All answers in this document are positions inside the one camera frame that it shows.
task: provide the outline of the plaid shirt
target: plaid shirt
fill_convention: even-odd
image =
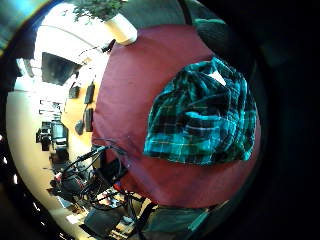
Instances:
[[[218,71],[222,85],[210,73]],[[213,57],[184,67],[155,98],[144,154],[208,165],[248,160],[256,106],[243,75]]]

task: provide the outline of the cable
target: cable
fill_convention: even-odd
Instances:
[[[135,229],[137,230],[137,233],[138,233],[138,237],[139,237],[140,240],[146,240],[146,238],[143,235],[143,233],[142,233],[142,231],[140,229],[140,226],[139,226],[139,220],[138,220],[138,217],[136,215],[136,212],[135,212],[133,204],[132,204],[132,196],[131,196],[131,194],[127,194],[126,196],[127,196],[127,199],[128,199],[128,206],[129,206],[131,214],[132,214],[132,218],[133,218],[133,221],[134,221]]]

